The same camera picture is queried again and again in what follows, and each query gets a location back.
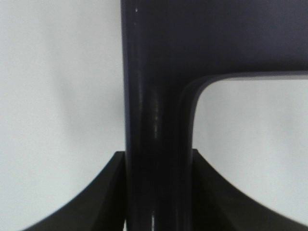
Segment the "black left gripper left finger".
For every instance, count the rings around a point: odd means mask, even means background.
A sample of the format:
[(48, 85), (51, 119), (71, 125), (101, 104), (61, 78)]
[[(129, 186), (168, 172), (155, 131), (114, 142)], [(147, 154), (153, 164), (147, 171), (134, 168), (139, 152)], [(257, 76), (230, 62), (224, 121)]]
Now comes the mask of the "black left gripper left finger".
[(98, 176), (29, 231), (121, 231), (126, 218), (125, 153), (116, 152)]

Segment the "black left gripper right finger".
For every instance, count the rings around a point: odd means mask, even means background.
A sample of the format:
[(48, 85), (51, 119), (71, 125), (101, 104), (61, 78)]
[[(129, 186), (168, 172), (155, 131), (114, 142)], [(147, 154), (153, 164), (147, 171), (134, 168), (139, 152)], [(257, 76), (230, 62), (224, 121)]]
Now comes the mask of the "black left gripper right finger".
[(225, 180), (192, 152), (194, 231), (306, 231), (307, 226), (261, 205)]

